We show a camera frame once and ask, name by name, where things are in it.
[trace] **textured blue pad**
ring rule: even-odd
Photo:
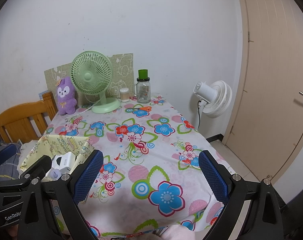
[[[0,165],[7,161],[10,157],[16,154],[17,148],[15,144],[9,144],[6,148],[0,151]]]
[[[203,172],[212,192],[219,202],[226,204],[229,200],[227,184],[204,152],[199,154],[199,167]]]
[[[91,186],[93,185],[100,168],[104,162],[103,153],[98,151],[95,157],[91,160],[79,180],[75,183],[74,197],[73,200],[76,205],[80,201],[85,200]]]

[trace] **beige door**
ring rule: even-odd
[[[245,1],[248,66],[226,145],[258,179],[272,178],[303,134],[303,13],[294,0]]]

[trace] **black cable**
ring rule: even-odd
[[[201,103],[201,100],[199,100],[198,103],[197,103],[197,107],[198,107],[198,119],[199,119],[197,130],[199,129],[199,125],[200,125],[199,103]]]

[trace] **door frame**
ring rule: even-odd
[[[243,24],[243,50],[242,50],[242,59],[241,59],[241,67],[240,67],[240,76],[239,76],[239,82],[238,82],[238,88],[236,92],[235,102],[233,105],[233,109],[231,112],[231,116],[225,131],[224,138],[222,140],[222,143],[226,145],[230,133],[232,133],[232,128],[234,126],[238,110],[240,107],[241,98],[243,96],[244,92],[244,86],[245,86],[245,80],[246,80],[246,74],[247,74],[247,66],[248,66],[248,55],[249,55],[249,22],[248,22],[248,13],[247,13],[247,4],[246,0],[239,0],[240,1],[240,9],[241,9],[241,16],[242,16],[242,24]],[[298,141],[295,149],[290,154],[286,162],[283,164],[283,166],[280,168],[280,170],[275,174],[273,178],[271,178],[271,182],[275,183],[289,168],[289,166],[292,164],[293,160],[297,157],[299,152],[301,151],[303,147],[303,134],[301,135],[300,140]]]

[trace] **plush toy face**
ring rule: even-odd
[[[75,88],[70,77],[63,78],[57,88],[58,101],[66,101],[75,97]]]

